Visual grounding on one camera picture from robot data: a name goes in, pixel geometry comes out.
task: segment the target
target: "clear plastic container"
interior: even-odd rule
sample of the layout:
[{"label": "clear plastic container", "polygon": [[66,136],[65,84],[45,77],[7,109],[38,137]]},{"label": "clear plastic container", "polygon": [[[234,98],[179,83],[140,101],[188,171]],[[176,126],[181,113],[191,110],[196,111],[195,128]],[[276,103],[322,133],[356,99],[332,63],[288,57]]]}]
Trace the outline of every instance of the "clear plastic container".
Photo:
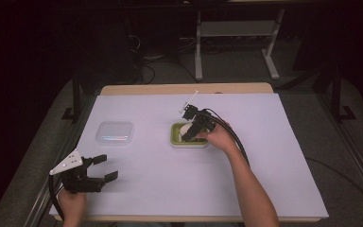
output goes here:
[{"label": "clear plastic container", "polygon": [[129,121],[104,121],[95,140],[100,146],[125,146],[131,142],[133,125]]}]

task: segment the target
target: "gray floor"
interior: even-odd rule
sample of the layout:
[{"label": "gray floor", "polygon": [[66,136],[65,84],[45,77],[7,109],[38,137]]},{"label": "gray floor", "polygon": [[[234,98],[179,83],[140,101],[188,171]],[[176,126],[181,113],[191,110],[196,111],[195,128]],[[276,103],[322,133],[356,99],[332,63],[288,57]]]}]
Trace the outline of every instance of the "gray floor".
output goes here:
[{"label": "gray floor", "polygon": [[[264,44],[248,43],[234,46],[219,54],[203,55],[203,82],[268,82],[272,86],[284,84],[302,73],[291,71],[299,44],[298,41],[290,43],[280,41],[275,45],[272,57],[281,76],[277,81],[270,79],[262,58],[260,49]],[[181,55],[181,64],[185,68],[170,62],[151,63],[149,66],[156,73],[152,83],[193,83],[186,71],[187,69],[194,72],[193,54]],[[152,72],[148,69],[144,70],[144,74],[146,80],[152,76]],[[363,189],[353,158],[337,132],[336,124],[323,105],[324,98],[310,90],[313,80],[309,79],[291,91],[280,92],[287,117],[302,147],[302,152],[306,157],[324,162],[343,173]],[[38,204],[36,199],[44,187],[48,170],[56,162],[59,150],[69,147],[69,137],[81,133],[83,122],[94,103],[94,97],[83,97],[83,110],[86,114],[81,117],[78,124],[72,124],[69,120],[61,120],[65,109],[72,106],[71,92],[69,82],[47,113],[24,161],[1,200],[0,226],[24,226],[25,223],[32,222],[33,216],[29,213],[33,206]],[[342,125],[363,155],[363,102],[360,94],[352,84],[343,80],[341,98],[342,105],[350,106],[357,117],[356,120],[344,121]],[[363,226],[363,195],[359,190],[319,163],[308,161],[308,165],[330,217],[314,223],[282,223],[282,226]],[[45,211],[39,226],[61,226],[61,222],[55,221]],[[109,227],[115,226],[115,223],[85,222],[82,226]]]}]

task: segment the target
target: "white table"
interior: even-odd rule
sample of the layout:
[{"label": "white table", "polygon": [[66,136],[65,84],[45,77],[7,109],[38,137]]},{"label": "white table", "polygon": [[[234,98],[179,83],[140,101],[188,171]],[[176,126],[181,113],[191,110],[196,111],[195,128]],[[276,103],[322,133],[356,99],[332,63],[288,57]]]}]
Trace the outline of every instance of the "white table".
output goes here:
[{"label": "white table", "polygon": [[[244,94],[252,88],[263,94]],[[166,95],[142,93],[141,89]],[[193,105],[210,108],[226,119],[244,145],[252,171],[268,192],[280,221],[327,218],[298,141],[278,95],[266,84],[194,84],[116,86],[106,88],[95,102],[78,151],[84,157],[107,154],[108,161],[88,169],[90,177],[119,171],[101,193],[88,194],[87,219],[112,221],[242,221],[233,175],[224,153],[207,148],[172,148],[170,127],[183,122],[179,110],[196,89],[240,94],[198,94]],[[104,121],[129,121],[131,143],[102,147],[96,140]],[[55,209],[50,212],[58,218]]]}]

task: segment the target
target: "black wire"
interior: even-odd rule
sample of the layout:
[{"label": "black wire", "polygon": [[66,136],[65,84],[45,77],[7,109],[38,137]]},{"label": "black wire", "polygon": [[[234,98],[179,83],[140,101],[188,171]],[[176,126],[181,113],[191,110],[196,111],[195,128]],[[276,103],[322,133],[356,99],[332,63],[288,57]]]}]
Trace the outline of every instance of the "black wire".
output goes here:
[{"label": "black wire", "polygon": [[222,119],[222,117],[220,117],[215,111],[211,110],[211,109],[204,109],[207,111],[212,112],[214,115],[216,115],[217,118],[219,118],[221,121],[223,121],[225,124],[228,124],[225,120]]},{"label": "black wire", "polygon": [[58,188],[59,184],[61,183],[61,175],[59,175],[58,179],[56,180],[56,183],[55,183],[55,187],[54,188]]},{"label": "black wire", "polygon": [[55,206],[55,209],[58,211],[58,214],[59,214],[61,220],[64,221],[64,214],[63,214],[63,211],[61,210],[61,206],[59,205],[58,199],[55,194],[54,176],[52,176],[52,175],[49,175],[49,195],[51,197],[52,204]]},{"label": "black wire", "polygon": [[58,195],[61,192],[62,189],[63,189],[63,185],[58,189],[58,191],[56,192],[56,194]]},{"label": "black wire", "polygon": [[188,75],[190,75],[190,77],[194,80],[194,82],[199,83],[200,80],[196,80],[196,77],[190,72],[190,70],[188,70],[184,65],[182,65],[181,63],[175,62],[175,61],[151,61],[151,62],[147,62],[147,64],[153,64],[153,63],[174,63],[177,64],[178,66],[180,66],[181,68],[183,68]]},{"label": "black wire", "polygon": [[193,42],[190,42],[189,44],[186,44],[186,45],[180,47],[180,52],[194,48],[196,43],[197,43],[197,41],[196,41],[196,39],[194,39]]},{"label": "black wire", "polygon": [[321,162],[321,161],[318,161],[316,159],[313,159],[313,158],[309,158],[309,157],[305,157],[306,160],[309,160],[309,161],[312,161],[314,163],[318,163],[322,166],[325,166],[326,168],[329,168],[330,170],[332,170],[333,172],[335,172],[337,175],[339,175],[340,177],[344,178],[347,182],[349,182],[353,187],[355,187],[362,195],[363,195],[363,189],[358,185],[356,184],[353,180],[351,180],[350,178],[348,178],[346,175],[344,175],[343,173],[335,170],[334,168],[332,168],[331,166],[328,166],[327,164]]},{"label": "black wire", "polygon": [[155,79],[155,76],[156,76],[155,70],[152,67],[150,67],[150,66],[148,66],[146,64],[143,64],[142,67],[148,68],[148,69],[150,69],[152,71],[152,79],[150,79],[148,82],[146,82],[146,80],[144,79],[144,75],[142,75],[143,83],[144,84],[150,84]]}]

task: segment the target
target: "green container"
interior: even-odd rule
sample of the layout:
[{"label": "green container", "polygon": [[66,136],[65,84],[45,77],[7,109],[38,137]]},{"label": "green container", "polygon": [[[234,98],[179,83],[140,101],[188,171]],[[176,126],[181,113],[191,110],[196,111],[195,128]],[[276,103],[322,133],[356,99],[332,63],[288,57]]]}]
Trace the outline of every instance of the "green container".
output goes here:
[{"label": "green container", "polygon": [[184,123],[175,123],[172,125],[170,132],[170,142],[172,143],[173,148],[205,148],[208,145],[208,141],[205,139],[195,139],[191,141],[183,141],[181,136],[181,128],[187,122]]}]

